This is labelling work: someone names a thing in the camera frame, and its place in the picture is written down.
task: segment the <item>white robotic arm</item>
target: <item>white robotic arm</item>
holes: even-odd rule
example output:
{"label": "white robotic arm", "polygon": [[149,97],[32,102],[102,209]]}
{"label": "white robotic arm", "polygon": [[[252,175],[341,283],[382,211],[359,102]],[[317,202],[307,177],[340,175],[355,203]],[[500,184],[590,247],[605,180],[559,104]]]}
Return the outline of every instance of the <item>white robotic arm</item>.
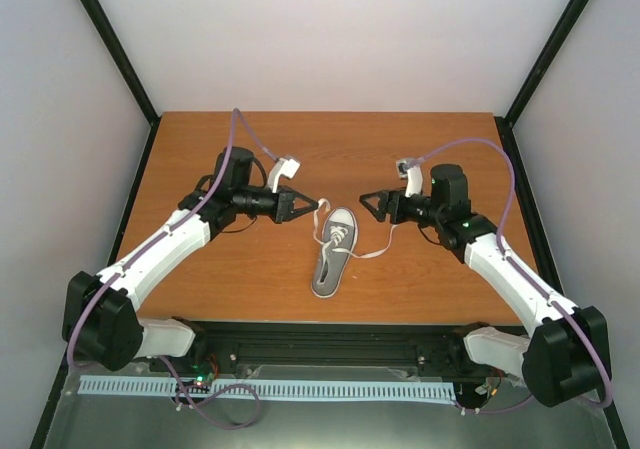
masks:
{"label": "white robotic arm", "polygon": [[[218,156],[220,167],[223,154]],[[134,358],[191,354],[198,360],[206,351],[206,337],[197,326],[173,318],[138,319],[136,312],[151,291],[196,250],[204,247],[235,221],[237,214],[251,218],[266,215],[276,223],[290,221],[317,209],[317,202],[286,186],[280,177],[292,178],[300,163],[290,156],[279,159],[261,187],[249,185],[251,151],[234,147],[222,183],[206,204],[202,189],[214,175],[201,179],[196,190],[179,204],[169,219],[130,254],[101,270],[96,276],[77,274],[69,283],[63,338],[69,340],[80,314],[96,291],[110,282],[100,303],[80,329],[78,349],[106,368],[117,370]],[[305,207],[295,208],[302,199]]]}
{"label": "white robotic arm", "polygon": [[440,244],[493,287],[527,333],[518,336],[488,324],[471,324],[456,332],[463,350],[455,354],[465,354],[472,365],[485,364],[524,379],[536,399],[547,406],[599,387],[602,377],[593,358],[556,306],[587,335],[610,372],[604,316],[593,307],[579,308],[553,290],[504,239],[503,250],[499,248],[496,226],[471,210],[467,178],[460,166],[431,168],[430,196],[418,189],[422,175],[410,159],[398,161],[396,167],[401,178],[407,179],[406,189],[364,194],[360,202],[379,222],[389,216],[391,224],[415,222],[420,228],[434,227]]}

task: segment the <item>white cable tray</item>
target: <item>white cable tray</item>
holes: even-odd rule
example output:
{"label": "white cable tray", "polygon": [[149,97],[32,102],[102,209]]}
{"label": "white cable tray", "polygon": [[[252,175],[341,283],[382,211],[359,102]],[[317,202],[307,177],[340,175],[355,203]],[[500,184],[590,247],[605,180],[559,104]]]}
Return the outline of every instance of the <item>white cable tray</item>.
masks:
{"label": "white cable tray", "polygon": [[[210,390],[189,389],[193,398],[203,398],[231,384],[247,384],[265,401],[300,402],[427,402],[453,404],[453,384],[448,382],[360,382],[277,381],[218,379]],[[169,377],[81,376],[78,394],[109,396],[175,396],[176,382]],[[233,389],[221,399],[253,399],[242,389]]]}

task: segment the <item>wooden table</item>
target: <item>wooden table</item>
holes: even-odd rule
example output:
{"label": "wooden table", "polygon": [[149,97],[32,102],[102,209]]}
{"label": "wooden table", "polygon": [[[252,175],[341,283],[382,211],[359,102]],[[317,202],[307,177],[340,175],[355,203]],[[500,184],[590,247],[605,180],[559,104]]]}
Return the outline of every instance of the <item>wooden table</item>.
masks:
{"label": "wooden table", "polygon": [[[491,114],[476,113],[247,113],[247,120],[277,155],[302,162],[290,185],[357,217],[357,253],[384,247],[390,224],[380,224],[358,203],[360,194],[401,186],[395,161],[417,157],[461,137],[498,142]],[[225,145],[229,113],[165,113],[142,179],[120,256],[156,230],[200,176],[213,170]],[[235,145],[272,164],[238,126]],[[508,189],[503,160],[491,148],[467,144],[423,166],[460,164],[469,178],[473,208],[498,223]],[[247,223],[244,216],[229,229]],[[311,277],[320,246],[311,215],[276,225],[261,218],[240,234],[222,234],[189,257],[145,301],[140,315],[192,320],[322,321],[464,324],[518,320],[493,289],[441,247],[428,244],[415,224],[398,227],[381,257],[351,259],[337,294],[319,299]],[[506,236],[533,266],[517,204]]]}

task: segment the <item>white shoelace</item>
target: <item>white shoelace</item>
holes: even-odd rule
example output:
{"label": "white shoelace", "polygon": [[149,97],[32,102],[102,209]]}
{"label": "white shoelace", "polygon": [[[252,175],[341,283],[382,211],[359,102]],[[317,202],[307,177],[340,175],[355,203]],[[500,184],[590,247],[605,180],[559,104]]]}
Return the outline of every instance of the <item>white shoelace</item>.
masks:
{"label": "white shoelace", "polygon": [[[322,198],[318,201],[318,209],[313,211],[313,239],[322,246],[322,251],[321,251],[322,267],[324,268],[325,264],[327,263],[327,257],[328,257],[327,251],[332,245],[337,246],[338,244],[340,244],[342,240],[345,238],[345,236],[349,233],[349,230],[343,226],[329,226],[329,233],[330,233],[329,240],[325,242],[323,240],[318,239],[318,236],[316,235],[316,233],[318,232],[318,211],[320,211],[322,206],[326,206],[324,210],[325,213],[331,210],[331,204],[327,199]],[[389,247],[391,247],[391,241],[393,240],[393,231],[395,230],[396,227],[398,226],[395,224],[391,226],[391,230],[389,231],[389,242],[387,243],[387,246],[384,249],[380,249],[379,251],[370,252],[369,254],[358,255],[354,252],[351,252],[349,249],[345,249],[343,247],[334,247],[331,250],[333,252],[349,254],[350,256],[355,257],[357,259],[373,259],[374,257],[381,256],[387,251],[387,249],[389,249]]]}

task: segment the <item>sneaker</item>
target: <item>sneaker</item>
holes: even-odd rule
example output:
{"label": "sneaker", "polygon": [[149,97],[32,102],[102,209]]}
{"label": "sneaker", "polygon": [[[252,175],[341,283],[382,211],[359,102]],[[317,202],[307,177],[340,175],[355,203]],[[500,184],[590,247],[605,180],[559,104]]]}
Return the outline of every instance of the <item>sneaker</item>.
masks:
{"label": "sneaker", "polygon": [[322,298],[333,296],[338,290],[342,273],[351,254],[334,252],[337,247],[352,252],[358,240],[356,217],[346,207],[335,209],[322,228],[322,250],[311,281],[311,290]]}

